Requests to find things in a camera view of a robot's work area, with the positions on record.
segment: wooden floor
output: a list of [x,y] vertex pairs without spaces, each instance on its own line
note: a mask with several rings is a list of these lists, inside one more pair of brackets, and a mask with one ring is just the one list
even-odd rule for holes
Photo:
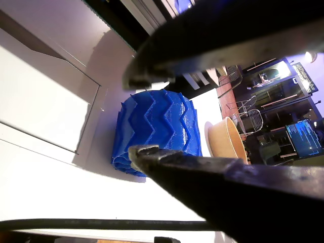
[[[224,92],[226,92],[227,90],[229,90],[231,88],[231,84],[226,84],[223,85],[221,87],[219,87],[217,89],[217,95],[220,96],[221,94],[223,94]],[[230,92],[228,92],[226,95],[224,95],[223,97],[221,97],[219,99],[219,103],[221,105],[221,109],[222,109],[222,117],[232,117],[234,113],[237,112],[237,105],[236,104],[231,104],[230,107],[233,107],[234,109],[229,109],[227,107],[226,104],[229,103],[235,103],[235,96],[234,96],[234,92],[233,90],[231,90]]]

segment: white cabinet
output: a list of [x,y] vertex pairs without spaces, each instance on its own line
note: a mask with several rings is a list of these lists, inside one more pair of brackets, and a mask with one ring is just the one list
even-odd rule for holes
[[[99,86],[65,60],[32,51],[1,29],[0,67],[0,122],[76,151]],[[28,143],[17,139],[10,142]]]

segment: cabinet door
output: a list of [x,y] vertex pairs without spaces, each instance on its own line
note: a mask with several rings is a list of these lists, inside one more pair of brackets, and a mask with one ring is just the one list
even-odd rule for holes
[[0,9],[81,71],[110,30],[80,0],[0,0]]
[[308,96],[304,88],[301,88],[298,84],[296,78],[291,78],[269,86],[252,95],[257,96],[255,107],[260,110],[272,109],[276,106]]
[[263,111],[263,131],[274,132],[304,119],[317,120],[318,112],[313,109],[311,102],[311,98],[305,98],[272,110]]
[[98,84],[2,29],[0,67],[0,139],[73,163]]

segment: glass door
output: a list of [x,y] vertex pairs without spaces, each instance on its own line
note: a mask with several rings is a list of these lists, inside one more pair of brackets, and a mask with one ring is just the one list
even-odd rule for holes
[[253,93],[252,95],[257,97],[255,107],[260,111],[272,109],[276,106],[307,97],[308,93],[299,84],[298,79],[293,77]]
[[263,132],[274,132],[285,128],[286,125],[296,123],[300,120],[318,120],[319,116],[311,105],[311,98],[295,101],[277,107],[272,110],[263,111]]
[[252,72],[244,76],[244,83],[252,91],[296,74],[286,59],[265,65],[262,69],[256,68]]

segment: white table surface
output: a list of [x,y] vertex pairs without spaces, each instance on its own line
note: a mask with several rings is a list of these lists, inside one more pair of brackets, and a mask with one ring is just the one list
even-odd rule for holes
[[[222,120],[216,90],[192,99],[203,156],[207,128]],[[0,141],[0,220],[27,218],[204,220],[150,178],[145,183],[102,176]],[[25,163],[26,153],[33,160]],[[153,242],[167,236],[190,242],[224,242],[220,232],[39,229],[27,232]]]

